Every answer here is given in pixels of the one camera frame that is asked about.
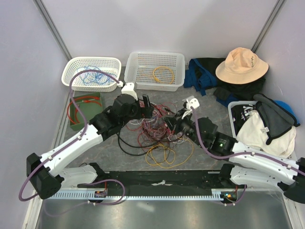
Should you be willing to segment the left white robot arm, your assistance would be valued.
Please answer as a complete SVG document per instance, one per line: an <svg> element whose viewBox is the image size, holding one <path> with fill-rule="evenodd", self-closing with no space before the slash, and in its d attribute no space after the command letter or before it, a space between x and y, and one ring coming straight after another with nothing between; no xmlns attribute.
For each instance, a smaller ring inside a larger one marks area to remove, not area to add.
<svg viewBox="0 0 305 229"><path fill-rule="evenodd" d="M111 106L95 115L75 136L49 153L30 154L26 159L25 183L31 183L36 195L48 199L57 193L66 179L60 172L82 153L116 135L131 120L151 118L153 107L149 97L141 100L121 94Z"/></svg>

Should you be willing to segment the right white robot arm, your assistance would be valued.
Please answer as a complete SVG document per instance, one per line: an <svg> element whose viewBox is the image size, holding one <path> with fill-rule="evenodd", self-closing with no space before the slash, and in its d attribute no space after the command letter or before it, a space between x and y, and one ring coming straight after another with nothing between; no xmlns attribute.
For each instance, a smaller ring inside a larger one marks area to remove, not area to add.
<svg viewBox="0 0 305 229"><path fill-rule="evenodd" d="M303 157L292 160L264 153L218 132L218 126L207 117L195 117L192 121L193 115L196 115L194 109L182 109L163 120L174 134L185 134L208 156L227 162L218 176L222 187L228 188L233 184L262 187L278 190L294 202L305 202Z"/></svg>

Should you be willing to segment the red ethernet cable large loop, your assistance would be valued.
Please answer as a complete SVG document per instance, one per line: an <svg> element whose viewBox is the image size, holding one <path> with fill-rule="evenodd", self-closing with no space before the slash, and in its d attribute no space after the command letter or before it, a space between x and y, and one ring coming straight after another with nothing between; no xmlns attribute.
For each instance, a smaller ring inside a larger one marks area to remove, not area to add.
<svg viewBox="0 0 305 229"><path fill-rule="evenodd" d="M95 104L98 104L100 107L102 107L102 103L101 103L99 97L97 97L97 96L81 96L78 98L75 97L74 100L76 102L81 101L81 102L85 102L85 103L95 103ZM67 107L67 112L66 112L67 117L69 118L70 122L72 122L73 124L79 124L80 121L77 118L78 110L75 109L76 110L75 115L71 115L71 111L70 111L71 105L72 105L72 101L69 102L69 105Z"/></svg>

